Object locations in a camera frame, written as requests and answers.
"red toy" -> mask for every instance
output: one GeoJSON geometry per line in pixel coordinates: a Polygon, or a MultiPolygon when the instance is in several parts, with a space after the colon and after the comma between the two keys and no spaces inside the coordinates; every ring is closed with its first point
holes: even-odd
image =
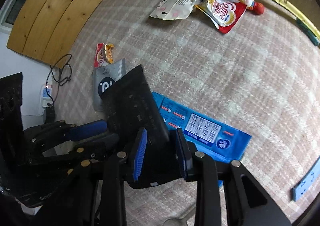
{"type": "Polygon", "coordinates": [[[260,2],[255,2],[254,0],[239,0],[239,1],[247,5],[248,10],[252,10],[258,15],[261,15],[262,13],[264,13],[264,6],[260,2]]]}

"black cable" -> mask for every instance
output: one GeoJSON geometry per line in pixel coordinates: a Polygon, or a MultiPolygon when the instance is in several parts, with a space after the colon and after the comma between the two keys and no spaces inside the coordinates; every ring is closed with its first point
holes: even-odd
{"type": "Polygon", "coordinates": [[[53,107],[54,106],[54,102],[57,100],[57,96],[58,96],[58,93],[59,93],[59,87],[60,86],[63,86],[66,82],[70,81],[70,78],[71,78],[71,75],[72,75],[72,68],[71,68],[71,65],[69,64],[69,61],[71,60],[72,58],[72,54],[65,54],[64,56],[62,56],[53,66],[50,65],[50,72],[48,74],[48,77],[47,77],[47,80],[45,82],[45,91],[47,92],[47,95],[51,98],[52,100],[52,103],[51,104],[47,104],[49,107],[53,107]],[[70,58],[68,59],[68,61],[66,61],[66,63],[63,65],[63,67],[61,69],[59,69],[59,77],[58,79],[56,79],[54,77],[54,74],[53,74],[53,69],[56,67],[56,65],[59,63],[60,60],[62,60],[64,57],[66,56],[70,56],[70,58]],[[69,76],[66,76],[65,78],[61,79],[61,76],[62,76],[62,72],[64,70],[64,68],[68,66],[70,68],[70,74],[69,76]],[[50,74],[52,73],[52,77],[53,79],[58,83],[58,90],[57,90],[57,94],[56,94],[56,98],[53,99],[52,96],[48,93],[48,79],[49,79],[49,76],[50,74]]]}

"metal screw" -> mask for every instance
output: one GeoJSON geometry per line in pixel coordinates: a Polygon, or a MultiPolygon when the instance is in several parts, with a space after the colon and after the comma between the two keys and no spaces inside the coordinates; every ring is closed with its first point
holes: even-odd
{"type": "Polygon", "coordinates": [[[83,160],[83,161],[81,162],[81,166],[82,166],[82,167],[86,167],[86,166],[88,166],[88,165],[90,165],[90,161],[89,161],[89,160],[83,160]]]}
{"type": "Polygon", "coordinates": [[[235,167],[239,167],[239,166],[241,166],[241,163],[240,163],[240,161],[239,160],[232,160],[231,161],[231,165],[233,165],[233,166],[235,166],[235,167]]]}
{"type": "Polygon", "coordinates": [[[117,157],[118,157],[118,158],[125,158],[126,156],[127,156],[127,153],[124,152],[124,151],[120,151],[120,152],[118,152],[118,154],[117,154],[117,157]]]}
{"type": "Polygon", "coordinates": [[[195,152],[195,156],[196,156],[196,157],[203,158],[203,157],[204,157],[204,153],[201,152],[201,151],[197,151],[197,152],[195,152]]]}

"coffee mate packet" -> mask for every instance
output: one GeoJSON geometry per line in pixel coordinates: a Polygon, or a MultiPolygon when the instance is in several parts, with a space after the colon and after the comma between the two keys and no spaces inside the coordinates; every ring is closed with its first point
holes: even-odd
{"type": "Polygon", "coordinates": [[[107,63],[104,60],[103,55],[104,55],[103,54],[103,43],[98,43],[97,48],[96,48],[96,54],[94,56],[94,62],[93,62],[93,66],[95,68],[107,65],[107,63]]]}
{"type": "Polygon", "coordinates": [[[246,10],[238,0],[203,0],[196,8],[205,13],[223,34],[227,34],[246,10]]]}

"blue packaging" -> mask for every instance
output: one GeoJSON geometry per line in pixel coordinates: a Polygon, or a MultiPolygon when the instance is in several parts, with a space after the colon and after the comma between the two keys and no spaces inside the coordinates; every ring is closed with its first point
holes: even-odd
{"type": "Polygon", "coordinates": [[[182,128],[186,140],[216,161],[229,163],[240,160],[251,136],[216,121],[163,95],[153,92],[153,98],[169,130],[182,128]]]}

